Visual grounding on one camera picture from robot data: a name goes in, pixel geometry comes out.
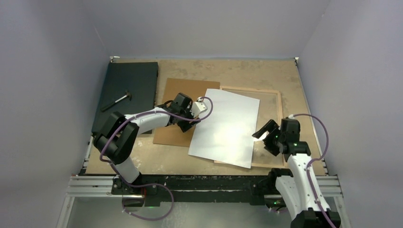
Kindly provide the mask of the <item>printed photo with white border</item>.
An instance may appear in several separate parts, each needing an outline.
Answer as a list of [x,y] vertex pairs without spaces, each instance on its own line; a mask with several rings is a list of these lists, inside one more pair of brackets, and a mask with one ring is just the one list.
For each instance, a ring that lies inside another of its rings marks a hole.
[[196,124],[188,154],[251,168],[260,100],[219,89],[205,95],[212,113]]

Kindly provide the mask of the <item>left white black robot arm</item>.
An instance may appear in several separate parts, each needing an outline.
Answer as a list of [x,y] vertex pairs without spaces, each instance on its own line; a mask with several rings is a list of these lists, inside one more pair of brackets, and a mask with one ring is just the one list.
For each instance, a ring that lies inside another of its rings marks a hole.
[[178,126],[185,133],[198,124],[202,120],[200,115],[207,111],[204,98],[193,101],[179,93],[173,100],[146,112],[114,112],[95,134],[93,145],[100,152],[100,161],[109,164],[123,179],[123,188],[129,194],[137,194],[142,187],[142,174],[130,158],[136,138],[153,129],[171,125]]

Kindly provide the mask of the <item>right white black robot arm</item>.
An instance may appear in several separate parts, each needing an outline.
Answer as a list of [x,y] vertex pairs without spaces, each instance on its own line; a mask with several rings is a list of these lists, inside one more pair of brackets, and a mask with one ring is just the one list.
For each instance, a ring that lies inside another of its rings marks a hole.
[[332,211],[322,194],[312,169],[313,158],[307,142],[300,139],[298,120],[283,118],[280,124],[270,119],[252,136],[260,138],[272,155],[282,155],[288,168],[269,172],[267,188],[280,193],[291,216],[292,228],[338,228],[341,217]]

